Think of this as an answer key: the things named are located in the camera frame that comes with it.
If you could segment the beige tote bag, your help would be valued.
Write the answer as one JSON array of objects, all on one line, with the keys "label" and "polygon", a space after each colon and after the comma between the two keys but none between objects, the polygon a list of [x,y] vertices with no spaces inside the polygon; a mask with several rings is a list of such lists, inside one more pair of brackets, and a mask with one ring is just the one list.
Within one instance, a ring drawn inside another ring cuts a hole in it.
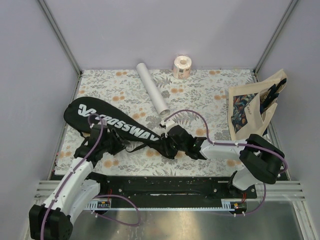
[{"label": "beige tote bag", "polygon": [[278,106],[277,99],[286,87],[283,69],[267,79],[228,89],[228,127],[232,140],[263,136]]}]

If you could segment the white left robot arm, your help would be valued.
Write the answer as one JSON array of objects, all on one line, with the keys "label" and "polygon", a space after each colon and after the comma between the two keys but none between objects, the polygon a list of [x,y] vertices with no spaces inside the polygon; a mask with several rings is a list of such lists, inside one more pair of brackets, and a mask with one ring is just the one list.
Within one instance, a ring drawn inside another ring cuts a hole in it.
[{"label": "white left robot arm", "polygon": [[115,129],[95,124],[90,136],[76,149],[74,161],[53,193],[28,213],[30,237],[33,240],[68,240],[76,219],[93,197],[107,195],[109,186],[89,179],[104,153],[117,154],[125,148]]}]

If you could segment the white shuttlecock tube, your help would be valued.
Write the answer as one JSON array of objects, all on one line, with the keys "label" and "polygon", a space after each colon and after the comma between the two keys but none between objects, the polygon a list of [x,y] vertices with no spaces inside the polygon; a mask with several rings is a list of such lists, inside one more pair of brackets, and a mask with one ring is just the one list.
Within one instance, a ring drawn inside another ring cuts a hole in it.
[{"label": "white shuttlecock tube", "polygon": [[161,95],[160,89],[156,86],[146,64],[143,62],[139,63],[136,66],[136,70],[158,115],[160,117],[167,116],[170,113],[170,109]]}]

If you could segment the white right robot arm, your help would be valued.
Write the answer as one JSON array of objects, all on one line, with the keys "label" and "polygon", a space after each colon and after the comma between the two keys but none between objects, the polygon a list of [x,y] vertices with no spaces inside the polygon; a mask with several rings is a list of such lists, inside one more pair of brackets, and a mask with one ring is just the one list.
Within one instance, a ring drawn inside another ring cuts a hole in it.
[{"label": "white right robot arm", "polygon": [[284,153],[257,134],[241,140],[210,141],[208,137],[193,137],[176,123],[160,126],[165,129],[162,136],[168,140],[169,148],[184,152],[191,159],[241,161],[244,168],[232,174],[227,186],[233,198],[239,198],[257,183],[275,184],[281,167],[286,166]]}]

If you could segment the black racket bag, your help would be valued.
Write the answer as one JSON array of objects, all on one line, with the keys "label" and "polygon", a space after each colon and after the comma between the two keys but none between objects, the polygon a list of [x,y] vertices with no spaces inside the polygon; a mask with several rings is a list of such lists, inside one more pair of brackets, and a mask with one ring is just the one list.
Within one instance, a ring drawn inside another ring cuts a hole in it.
[{"label": "black racket bag", "polygon": [[130,142],[142,142],[135,151],[148,146],[161,154],[161,135],[101,99],[89,96],[77,98],[68,105],[63,118],[81,135],[90,134],[75,151],[75,158],[84,158],[96,164],[106,153],[105,141],[108,134],[121,136],[127,140],[127,145]]}]

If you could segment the pink toilet paper roll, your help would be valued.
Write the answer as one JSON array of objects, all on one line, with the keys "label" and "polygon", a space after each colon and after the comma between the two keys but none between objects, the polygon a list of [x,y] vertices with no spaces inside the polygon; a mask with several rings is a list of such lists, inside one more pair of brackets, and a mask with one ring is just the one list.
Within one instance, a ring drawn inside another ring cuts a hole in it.
[{"label": "pink toilet paper roll", "polygon": [[179,55],[173,62],[172,74],[175,79],[185,80],[190,76],[192,60],[187,55]]}]

